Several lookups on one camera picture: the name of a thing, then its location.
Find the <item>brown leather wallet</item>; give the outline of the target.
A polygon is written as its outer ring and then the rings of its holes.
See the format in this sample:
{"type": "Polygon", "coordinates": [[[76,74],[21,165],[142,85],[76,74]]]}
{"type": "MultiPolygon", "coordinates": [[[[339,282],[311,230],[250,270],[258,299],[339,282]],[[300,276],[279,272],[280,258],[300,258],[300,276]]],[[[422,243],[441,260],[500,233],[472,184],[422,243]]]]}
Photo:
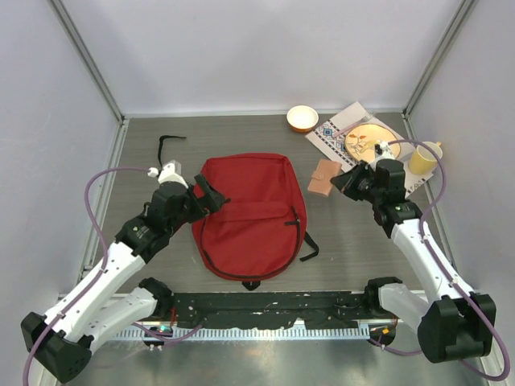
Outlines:
{"type": "Polygon", "coordinates": [[[328,197],[332,190],[331,179],[341,172],[341,164],[329,159],[320,159],[315,171],[311,174],[311,180],[307,191],[312,194],[328,197]]]}

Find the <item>red student backpack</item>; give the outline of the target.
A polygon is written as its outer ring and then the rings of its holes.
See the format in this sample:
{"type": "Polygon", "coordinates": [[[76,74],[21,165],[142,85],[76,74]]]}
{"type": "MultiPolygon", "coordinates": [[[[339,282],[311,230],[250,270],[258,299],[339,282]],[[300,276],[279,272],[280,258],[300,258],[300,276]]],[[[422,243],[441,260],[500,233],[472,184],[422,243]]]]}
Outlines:
{"type": "Polygon", "coordinates": [[[302,244],[319,246],[307,233],[307,211],[287,156],[234,154],[208,159],[200,173],[226,201],[222,208],[192,224],[204,265],[247,290],[285,271],[302,244]]]}

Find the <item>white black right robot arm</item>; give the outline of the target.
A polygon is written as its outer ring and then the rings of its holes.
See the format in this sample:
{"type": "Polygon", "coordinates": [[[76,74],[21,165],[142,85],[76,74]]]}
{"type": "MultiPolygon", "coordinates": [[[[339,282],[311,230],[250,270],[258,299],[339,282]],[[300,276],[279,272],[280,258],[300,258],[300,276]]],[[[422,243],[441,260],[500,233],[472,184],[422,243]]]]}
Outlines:
{"type": "Polygon", "coordinates": [[[435,243],[416,203],[406,198],[401,162],[360,162],[333,177],[332,185],[355,201],[367,201],[385,234],[403,252],[422,284],[418,298],[405,286],[389,283],[363,298],[367,314],[395,314],[414,330],[422,353],[432,363],[483,357],[492,349],[496,305],[478,294],[453,269],[435,243]]]}

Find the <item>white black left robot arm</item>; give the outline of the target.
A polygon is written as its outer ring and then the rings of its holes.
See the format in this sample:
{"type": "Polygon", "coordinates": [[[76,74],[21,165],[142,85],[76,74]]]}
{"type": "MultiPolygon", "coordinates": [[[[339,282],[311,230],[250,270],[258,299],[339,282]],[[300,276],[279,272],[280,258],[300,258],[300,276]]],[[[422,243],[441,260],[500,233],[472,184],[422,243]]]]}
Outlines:
{"type": "Polygon", "coordinates": [[[30,359],[66,384],[111,336],[138,320],[161,321],[170,314],[174,295],[153,277],[118,302],[108,301],[182,225],[204,219],[229,201],[203,175],[195,181],[191,185],[175,175],[160,183],[143,211],[123,224],[102,261],[65,298],[44,314],[30,312],[22,320],[30,359]]]}

